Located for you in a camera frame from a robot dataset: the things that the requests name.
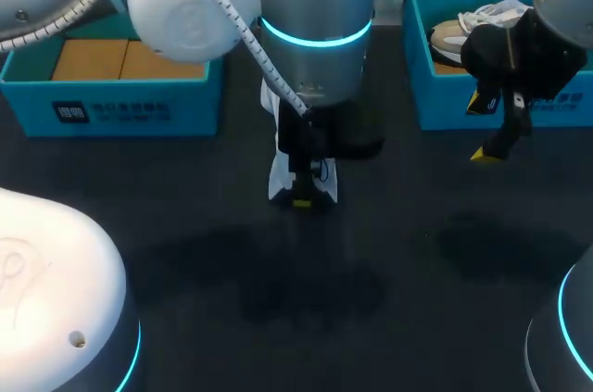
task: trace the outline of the dark tabletop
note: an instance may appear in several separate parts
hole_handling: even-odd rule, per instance
[[[536,131],[500,166],[486,132],[421,133],[400,31],[377,28],[381,157],[341,204],[266,197],[273,120],[246,50],[209,140],[27,140],[0,105],[0,184],[98,221],[144,325],[148,392],[526,392],[527,325],[593,236],[593,131]]]

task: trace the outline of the logo on box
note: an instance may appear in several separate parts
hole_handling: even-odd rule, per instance
[[[89,122],[89,116],[86,114],[84,105],[81,102],[53,102],[52,106],[57,119],[62,123]]]

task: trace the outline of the shoe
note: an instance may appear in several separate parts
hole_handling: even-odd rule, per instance
[[[437,61],[444,64],[461,64],[461,47],[476,26],[492,24],[511,28],[530,9],[519,0],[504,0],[495,5],[486,5],[475,12],[459,14],[458,19],[436,25],[430,34],[430,44]]]

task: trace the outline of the white shoelace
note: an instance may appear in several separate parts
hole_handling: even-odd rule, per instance
[[[480,24],[492,24],[500,28],[503,27],[503,25],[497,21],[496,16],[490,15],[493,9],[494,5],[485,5],[477,9],[475,12],[459,14],[461,28],[469,35],[473,28]]]

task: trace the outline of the blue box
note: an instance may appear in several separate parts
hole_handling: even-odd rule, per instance
[[[437,74],[426,33],[436,24],[456,19],[460,12],[502,0],[405,0],[404,49],[411,89],[423,130],[499,128],[503,106],[490,116],[467,115],[476,81],[469,74]],[[532,4],[533,0],[521,0]],[[536,102],[536,127],[593,126],[593,58],[552,102]]]
[[[0,89],[29,137],[212,136],[218,129],[222,60],[203,78],[52,82],[67,39],[138,40],[112,16],[10,53]]]

